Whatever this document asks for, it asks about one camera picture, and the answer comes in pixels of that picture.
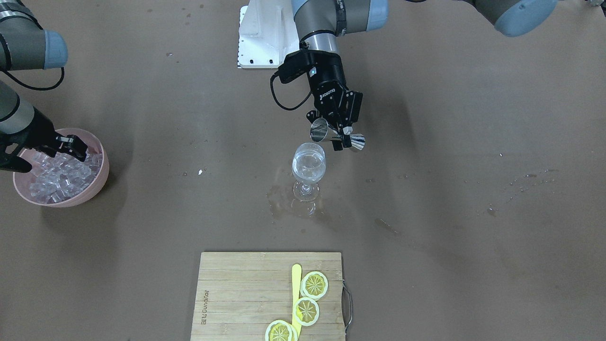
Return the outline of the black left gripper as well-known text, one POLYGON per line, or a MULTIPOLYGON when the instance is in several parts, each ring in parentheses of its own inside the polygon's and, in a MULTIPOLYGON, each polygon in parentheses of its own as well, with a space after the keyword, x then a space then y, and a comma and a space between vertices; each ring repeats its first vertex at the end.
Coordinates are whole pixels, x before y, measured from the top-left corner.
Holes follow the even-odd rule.
POLYGON ((347 87, 346 74, 339 54, 303 50, 309 63, 308 80, 314 107, 306 114, 310 124, 325 118, 332 129, 331 144, 333 151, 342 151, 343 140, 338 130, 353 130, 358 122, 363 94, 347 87))

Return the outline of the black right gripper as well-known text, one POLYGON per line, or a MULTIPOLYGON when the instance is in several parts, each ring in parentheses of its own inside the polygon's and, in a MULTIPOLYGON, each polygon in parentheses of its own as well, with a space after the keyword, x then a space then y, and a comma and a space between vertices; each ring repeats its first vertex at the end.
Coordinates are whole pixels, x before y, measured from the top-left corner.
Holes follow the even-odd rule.
POLYGON ((33 119, 21 132, 15 134, 14 142, 26 149, 35 149, 48 157, 57 153, 67 154, 80 162, 85 162, 88 145, 76 135, 59 135, 53 123, 37 108, 33 109, 33 119))

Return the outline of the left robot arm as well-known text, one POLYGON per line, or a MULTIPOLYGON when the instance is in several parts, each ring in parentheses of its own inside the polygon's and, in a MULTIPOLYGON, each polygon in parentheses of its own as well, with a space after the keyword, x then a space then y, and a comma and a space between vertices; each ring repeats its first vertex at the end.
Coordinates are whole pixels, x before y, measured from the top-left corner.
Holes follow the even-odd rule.
MULTIPOLYGON (((522 36, 542 24, 558 0, 455 0, 469 4, 506 37, 522 36)), ((298 49, 287 54, 271 78, 282 84, 306 75, 310 91, 296 110, 310 97, 314 110, 306 114, 310 138, 329 141, 334 151, 365 147, 365 136, 355 134, 363 94, 347 86, 336 39, 351 33, 383 28, 388 20, 388 0, 291 0, 298 49)))

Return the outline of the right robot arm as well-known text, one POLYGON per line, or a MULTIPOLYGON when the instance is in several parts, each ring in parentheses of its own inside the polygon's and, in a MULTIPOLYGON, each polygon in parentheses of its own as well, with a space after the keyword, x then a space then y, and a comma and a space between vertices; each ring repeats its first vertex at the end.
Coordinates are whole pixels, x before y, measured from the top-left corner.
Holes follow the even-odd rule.
MULTIPOLYGON (((33 12, 21 0, 0 3, 0 69, 16 84, 29 90, 50 91, 59 87, 65 77, 52 86, 35 87, 20 81, 14 71, 64 70, 69 52, 63 37, 39 24, 33 12)), ((84 162, 88 145, 76 135, 58 133, 53 123, 35 106, 22 99, 2 82, 0 93, 0 168, 3 171, 28 173, 32 164, 20 157, 23 149, 55 157, 57 153, 84 162)))

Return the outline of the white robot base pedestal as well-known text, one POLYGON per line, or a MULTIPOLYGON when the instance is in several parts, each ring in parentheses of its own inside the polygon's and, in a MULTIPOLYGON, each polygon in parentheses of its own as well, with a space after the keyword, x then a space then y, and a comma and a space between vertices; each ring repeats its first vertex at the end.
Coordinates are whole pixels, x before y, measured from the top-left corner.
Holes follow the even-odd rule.
POLYGON ((251 0, 241 7, 239 68, 274 69, 299 48, 290 0, 251 0))

